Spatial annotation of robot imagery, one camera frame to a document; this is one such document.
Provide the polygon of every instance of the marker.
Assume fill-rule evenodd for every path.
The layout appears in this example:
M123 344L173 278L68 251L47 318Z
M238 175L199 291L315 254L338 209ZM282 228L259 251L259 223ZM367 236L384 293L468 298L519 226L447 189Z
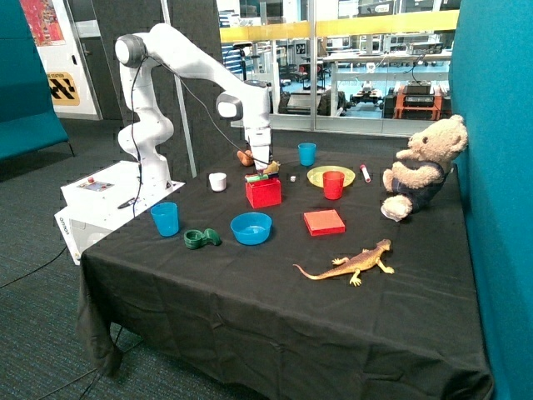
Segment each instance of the marker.
M132 197L132 198L130 198L127 202L123 202L123 203L122 203L120 206L118 206L117 208L118 208L119 210L121 210L121 209L126 208L126 207L128 207L128 206L131 206L132 204L134 204L134 202L135 202L135 198Z
M365 177L365 182L370 183L370 175L368 174L368 171L366 170L365 164L361 164L360 169L363 171L363 176Z

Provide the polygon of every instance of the workbench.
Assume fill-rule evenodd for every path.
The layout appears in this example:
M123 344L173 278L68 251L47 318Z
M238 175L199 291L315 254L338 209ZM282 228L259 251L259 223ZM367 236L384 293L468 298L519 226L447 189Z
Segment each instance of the workbench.
M252 209L243 178L250 170L228 158L169 196L179 207L176 236L161 237L145 212L83 253L77 333L95 368L111 374L120 366L109 335L117 323L223 383L271 399L490 398L456 172L429 208L393 222L380 213L388 151L319 148L313 167L356 173L336 201L310 184L295 147L277 147L275 159L280 205ZM227 174L226 191L209 188L214 172ZM346 231L312 237L303 213L325 209L337 210ZM273 226L266 242L244 246L230 222L251 211L269 215ZM222 244L188 249L184 233L206 228ZM392 248L382 261L396 272L362 272L360 287L349 284L351 274L312 281L293 266L323 273L334 258L385 238Z

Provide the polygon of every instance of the yellow plate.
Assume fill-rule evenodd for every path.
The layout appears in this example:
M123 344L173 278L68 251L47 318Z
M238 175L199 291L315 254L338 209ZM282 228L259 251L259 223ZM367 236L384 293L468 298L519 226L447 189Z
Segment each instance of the yellow plate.
M324 182L322 181L322 175L326 171L339 171L341 173L344 173L344 186L345 187L351 184L353 180L356 178L356 173L353 172L351 169L328 165L325 167L313 168L311 171L307 173L307 179L309 179L309 182L311 182L313 185L318 186L319 188L323 188Z

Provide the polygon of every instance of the small red box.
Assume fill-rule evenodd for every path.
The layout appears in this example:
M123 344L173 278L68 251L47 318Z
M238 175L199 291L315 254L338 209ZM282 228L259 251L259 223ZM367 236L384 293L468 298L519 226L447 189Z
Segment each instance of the small red box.
M247 198L253 208L281 204L281 182L277 177L264 181L247 182Z
M343 233L346 231L344 222L336 210L304 212L307 229L311 236L329 235L331 233Z

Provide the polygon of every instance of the lizard leg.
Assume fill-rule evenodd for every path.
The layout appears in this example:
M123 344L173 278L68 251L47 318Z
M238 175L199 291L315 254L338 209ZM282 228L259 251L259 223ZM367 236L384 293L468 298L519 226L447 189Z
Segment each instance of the lizard leg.
M333 265L341 265L341 264L347 263L348 261L350 261L350 258L344 257L344 258L336 258L334 260L331 260L331 263Z
M394 273L394 268L383 265L383 262L381 262L380 258L376 260L376 264L384 273Z
M351 277L350 279L350 284L353 286L359 286L361 285L361 279L358 278L359 274L361 273L361 271L359 271L358 269L356 269L356 273L353 274L353 277Z

